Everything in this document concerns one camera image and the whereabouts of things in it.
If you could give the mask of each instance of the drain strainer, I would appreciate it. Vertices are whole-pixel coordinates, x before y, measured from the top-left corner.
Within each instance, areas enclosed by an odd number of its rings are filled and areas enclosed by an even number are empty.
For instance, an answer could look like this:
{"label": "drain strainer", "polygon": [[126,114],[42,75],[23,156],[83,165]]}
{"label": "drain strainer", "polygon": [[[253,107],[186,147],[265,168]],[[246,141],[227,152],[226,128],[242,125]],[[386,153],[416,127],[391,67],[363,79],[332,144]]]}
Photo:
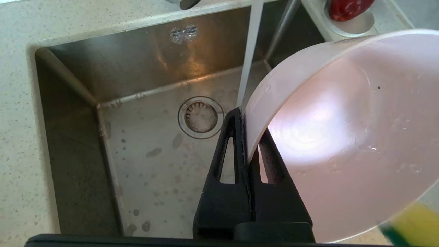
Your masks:
{"label": "drain strainer", "polygon": [[219,132],[224,121],[221,106],[208,97],[193,97],[184,102],[178,112],[178,124],[189,136],[206,139]]}

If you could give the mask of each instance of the running water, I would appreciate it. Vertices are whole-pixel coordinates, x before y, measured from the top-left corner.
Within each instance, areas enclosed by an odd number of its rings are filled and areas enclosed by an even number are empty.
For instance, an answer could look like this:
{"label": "running water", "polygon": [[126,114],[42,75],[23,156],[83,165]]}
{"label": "running water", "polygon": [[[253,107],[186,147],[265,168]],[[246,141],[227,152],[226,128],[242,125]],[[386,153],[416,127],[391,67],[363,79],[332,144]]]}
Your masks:
{"label": "running water", "polygon": [[236,107],[240,107],[242,105],[242,100],[244,99],[248,75],[250,73],[250,67],[252,66],[253,54],[255,53],[256,39],[258,38],[263,6],[263,0],[252,1],[252,11],[250,13],[250,25],[248,27],[247,45],[245,47],[244,65],[242,66],[241,82],[239,84]]}

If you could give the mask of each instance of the speckled countertop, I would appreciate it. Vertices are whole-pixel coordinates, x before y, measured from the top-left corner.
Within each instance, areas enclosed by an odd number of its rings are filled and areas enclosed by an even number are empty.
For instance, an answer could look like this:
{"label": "speckled countertop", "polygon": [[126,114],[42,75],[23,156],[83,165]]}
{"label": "speckled countertop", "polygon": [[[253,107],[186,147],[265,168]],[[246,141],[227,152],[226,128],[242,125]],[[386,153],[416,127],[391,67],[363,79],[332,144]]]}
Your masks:
{"label": "speckled countertop", "polygon": [[[304,6],[326,40],[342,39],[319,21],[322,1],[304,1]],[[23,246],[39,233],[59,232],[36,83],[36,49],[247,6],[251,1],[203,0],[187,11],[164,0],[4,2],[8,0],[0,1],[0,246]],[[375,31],[389,30],[376,23]],[[388,242],[375,229],[346,243]]]}

